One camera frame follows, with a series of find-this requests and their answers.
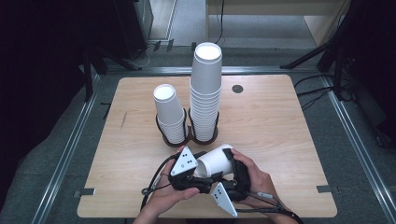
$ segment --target black stand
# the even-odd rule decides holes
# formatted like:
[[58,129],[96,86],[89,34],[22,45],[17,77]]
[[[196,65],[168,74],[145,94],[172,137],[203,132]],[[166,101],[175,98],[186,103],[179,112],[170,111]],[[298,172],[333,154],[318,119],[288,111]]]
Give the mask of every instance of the black stand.
[[350,36],[348,36],[347,31],[352,28],[352,24],[357,24],[355,20],[358,13],[361,11],[362,2],[363,0],[352,1],[348,13],[344,17],[335,34],[328,42],[306,53],[304,56],[297,59],[296,61],[286,65],[280,65],[279,67],[281,69],[293,69],[301,63],[304,63],[309,59],[317,56],[321,52],[324,52],[317,64],[317,69],[319,70],[319,72],[327,72],[332,66],[332,63],[335,62],[333,91],[337,96],[338,100],[342,100],[341,77],[343,70],[344,52],[348,45],[348,42],[350,41]]

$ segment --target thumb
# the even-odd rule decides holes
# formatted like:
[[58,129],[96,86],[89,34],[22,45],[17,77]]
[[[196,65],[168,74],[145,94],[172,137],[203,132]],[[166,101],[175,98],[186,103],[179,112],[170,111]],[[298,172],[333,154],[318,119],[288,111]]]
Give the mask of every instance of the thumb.
[[182,200],[190,199],[193,196],[199,194],[198,188],[185,189],[182,192],[183,192],[183,199]]

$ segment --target stack of paper cups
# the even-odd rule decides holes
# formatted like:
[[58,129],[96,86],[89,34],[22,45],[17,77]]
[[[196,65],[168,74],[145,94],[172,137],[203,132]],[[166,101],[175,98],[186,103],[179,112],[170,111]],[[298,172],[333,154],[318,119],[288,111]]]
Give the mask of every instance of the stack of paper cups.
[[202,43],[195,49],[190,80],[191,120],[194,137],[212,139],[216,129],[221,94],[221,48]]
[[188,127],[175,88],[169,84],[162,84],[155,88],[153,94],[158,124],[166,139],[171,144],[183,142],[188,135]]

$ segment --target finger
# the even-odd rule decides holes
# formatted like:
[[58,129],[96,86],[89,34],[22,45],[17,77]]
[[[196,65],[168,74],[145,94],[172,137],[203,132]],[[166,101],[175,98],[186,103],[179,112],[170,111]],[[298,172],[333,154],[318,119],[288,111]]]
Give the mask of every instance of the finger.
[[184,190],[184,199],[190,199],[193,196],[199,194],[198,188],[192,188],[192,189],[185,189]]
[[236,149],[232,149],[231,152],[234,154],[233,158],[237,161],[241,161],[247,167],[247,172],[250,179],[259,179],[260,178],[260,169],[257,167],[254,161],[242,154],[241,152],[237,151]]

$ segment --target wrist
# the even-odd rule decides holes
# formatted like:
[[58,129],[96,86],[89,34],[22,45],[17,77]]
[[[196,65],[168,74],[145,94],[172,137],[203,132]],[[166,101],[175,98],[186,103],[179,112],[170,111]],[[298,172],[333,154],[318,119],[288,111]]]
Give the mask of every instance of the wrist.
[[142,211],[140,211],[139,215],[134,220],[134,224],[139,223],[156,223],[157,218],[160,214],[156,214],[152,211],[149,211],[147,207],[144,207]]
[[297,221],[294,220],[292,217],[289,217],[284,214],[279,214],[279,213],[263,213],[266,215],[268,218],[270,218],[275,224],[281,223],[281,224],[296,224]]

